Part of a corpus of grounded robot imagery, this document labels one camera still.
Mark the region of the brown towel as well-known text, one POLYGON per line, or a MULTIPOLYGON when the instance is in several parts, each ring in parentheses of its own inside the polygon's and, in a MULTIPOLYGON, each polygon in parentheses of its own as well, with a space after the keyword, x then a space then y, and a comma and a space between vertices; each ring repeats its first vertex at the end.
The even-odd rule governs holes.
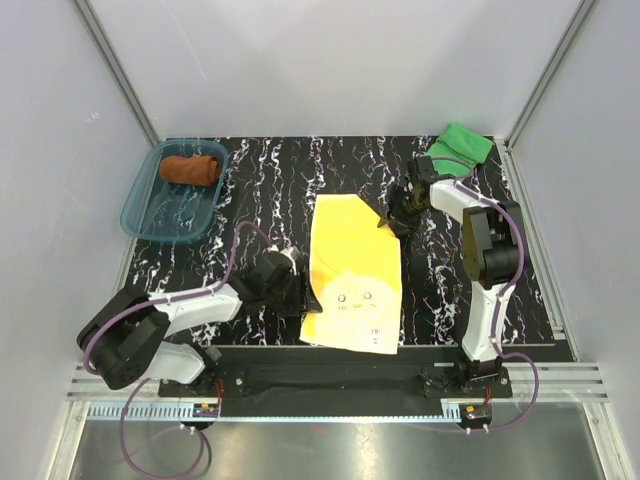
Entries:
POLYGON ((169 156, 159 164, 158 173, 168 183, 211 187, 221 175, 221 164, 214 156, 169 156))

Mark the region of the teal transparent plastic bin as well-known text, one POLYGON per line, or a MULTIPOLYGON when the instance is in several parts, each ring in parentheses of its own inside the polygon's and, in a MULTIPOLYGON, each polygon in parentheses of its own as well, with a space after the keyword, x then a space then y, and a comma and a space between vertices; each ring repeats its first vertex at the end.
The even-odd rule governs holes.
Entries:
POLYGON ((147 154, 120 215, 129 236, 156 243, 193 243, 209 229, 226 181, 229 153, 212 140, 178 138, 147 154), (214 156, 221 175, 211 187, 179 185, 161 179, 160 162, 169 156, 214 156))

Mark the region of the yellow towel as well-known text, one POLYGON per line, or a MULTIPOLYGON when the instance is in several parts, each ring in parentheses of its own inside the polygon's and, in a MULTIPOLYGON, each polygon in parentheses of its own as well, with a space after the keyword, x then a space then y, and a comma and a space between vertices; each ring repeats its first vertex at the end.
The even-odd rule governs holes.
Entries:
POLYGON ((310 280, 322 311, 304 317, 300 340, 323 347, 395 355, 402 279, 399 239, 355 194, 316 198, 310 280))

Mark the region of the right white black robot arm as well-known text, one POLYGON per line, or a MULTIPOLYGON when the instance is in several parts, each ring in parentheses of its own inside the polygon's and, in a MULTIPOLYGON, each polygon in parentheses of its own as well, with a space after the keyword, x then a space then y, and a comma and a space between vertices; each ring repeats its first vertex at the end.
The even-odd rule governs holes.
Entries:
POLYGON ((472 397, 499 379, 505 358, 502 328, 528 248, 517 202, 499 202, 465 186, 461 176, 438 173, 437 160, 422 156, 407 162, 404 179, 391 189, 388 211, 378 226, 402 238, 417 229, 428 210, 443 212, 460 224, 472 299, 453 375, 457 390, 472 397))

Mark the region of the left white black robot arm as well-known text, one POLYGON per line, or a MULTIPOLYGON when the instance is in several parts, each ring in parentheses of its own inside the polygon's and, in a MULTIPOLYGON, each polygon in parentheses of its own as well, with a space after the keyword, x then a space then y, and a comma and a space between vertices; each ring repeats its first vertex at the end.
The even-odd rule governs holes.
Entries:
POLYGON ((203 396, 220 386, 212 349, 170 342, 175 333, 267 309, 280 317, 322 310, 297 248, 269 248, 256 263, 208 287, 150 294, 124 287, 76 337, 85 370, 111 390, 163 380, 203 396))

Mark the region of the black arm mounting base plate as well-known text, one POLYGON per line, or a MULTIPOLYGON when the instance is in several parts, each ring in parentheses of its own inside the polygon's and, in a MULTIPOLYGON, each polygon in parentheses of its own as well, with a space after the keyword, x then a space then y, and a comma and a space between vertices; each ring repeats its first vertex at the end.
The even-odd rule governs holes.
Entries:
POLYGON ((405 393, 427 398, 508 399, 513 396, 507 369, 498 364, 480 375, 467 374, 455 346, 401 347, 395 355, 325 347, 224 346, 220 357, 205 354, 205 368, 189 385, 165 381, 163 396, 204 397, 224 387, 226 398, 243 398, 278 389, 405 393))

